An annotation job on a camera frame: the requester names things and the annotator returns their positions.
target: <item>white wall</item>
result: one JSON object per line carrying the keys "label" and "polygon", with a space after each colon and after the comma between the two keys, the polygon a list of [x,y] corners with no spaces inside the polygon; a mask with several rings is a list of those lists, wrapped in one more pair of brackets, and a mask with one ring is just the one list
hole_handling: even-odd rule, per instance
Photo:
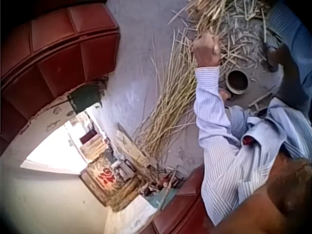
{"label": "white wall", "polygon": [[[53,110],[32,120],[1,156],[1,208],[23,234],[102,234],[108,208],[98,202],[78,175],[20,168],[53,130],[74,116],[66,116],[72,111],[69,103],[61,105],[57,115]],[[56,121],[53,130],[47,129]]]}

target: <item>blue striped clothing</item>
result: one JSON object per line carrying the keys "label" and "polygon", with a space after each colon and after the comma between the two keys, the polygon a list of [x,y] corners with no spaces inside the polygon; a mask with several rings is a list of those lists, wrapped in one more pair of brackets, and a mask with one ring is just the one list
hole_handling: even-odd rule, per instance
{"label": "blue striped clothing", "polygon": [[[303,114],[273,98],[265,119],[250,110],[230,108],[230,119],[218,94],[219,67],[195,70],[196,124],[204,149],[205,176],[201,195],[217,225],[268,179],[282,144],[291,157],[311,159],[312,128]],[[250,136],[255,141],[242,144]]]}

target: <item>pile of sticks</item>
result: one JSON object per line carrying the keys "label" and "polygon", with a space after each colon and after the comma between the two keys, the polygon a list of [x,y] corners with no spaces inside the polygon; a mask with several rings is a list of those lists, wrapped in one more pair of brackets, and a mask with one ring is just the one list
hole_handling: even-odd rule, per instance
{"label": "pile of sticks", "polygon": [[[194,119],[189,118],[190,103],[195,98],[195,68],[192,41],[209,30],[219,35],[221,48],[221,75],[233,67],[251,69],[254,75],[263,56],[260,34],[266,35],[265,15],[268,6],[260,0],[189,0],[179,12],[174,12],[170,24],[181,19],[185,28],[174,32],[171,55],[167,71],[159,71],[155,59],[157,83],[160,96],[150,116],[142,122],[135,133],[137,146],[156,160],[160,159],[170,147],[173,134],[181,131]],[[181,15],[186,12],[188,19]],[[263,22],[261,32],[255,31],[251,20]]]}

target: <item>green object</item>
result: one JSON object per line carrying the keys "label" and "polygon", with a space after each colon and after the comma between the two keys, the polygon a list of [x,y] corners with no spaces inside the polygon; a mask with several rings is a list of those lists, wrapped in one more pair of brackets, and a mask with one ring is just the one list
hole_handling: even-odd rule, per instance
{"label": "green object", "polygon": [[97,102],[101,103],[101,97],[96,84],[86,84],[77,88],[67,96],[67,99],[76,114],[79,114]]}

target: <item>gray floor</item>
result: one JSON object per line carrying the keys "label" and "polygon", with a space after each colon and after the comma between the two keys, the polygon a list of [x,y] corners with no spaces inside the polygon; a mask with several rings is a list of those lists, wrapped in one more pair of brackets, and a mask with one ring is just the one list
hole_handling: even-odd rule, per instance
{"label": "gray floor", "polygon": [[[156,102],[156,78],[150,57],[153,54],[152,37],[155,38],[157,60],[168,61],[173,29],[183,27],[173,17],[172,10],[180,10],[185,0],[110,0],[107,6],[120,26],[121,42],[117,67],[109,75],[108,90],[102,98],[103,108],[93,108],[101,128],[114,140],[114,124],[119,122],[132,135],[141,121],[148,116]],[[263,73],[258,68],[257,82],[251,82],[243,96],[229,102],[246,108],[248,103],[271,89],[279,80],[276,74]],[[198,128],[190,125],[174,142],[162,164],[179,165],[182,174],[188,175],[203,162],[203,151],[198,145]]]}

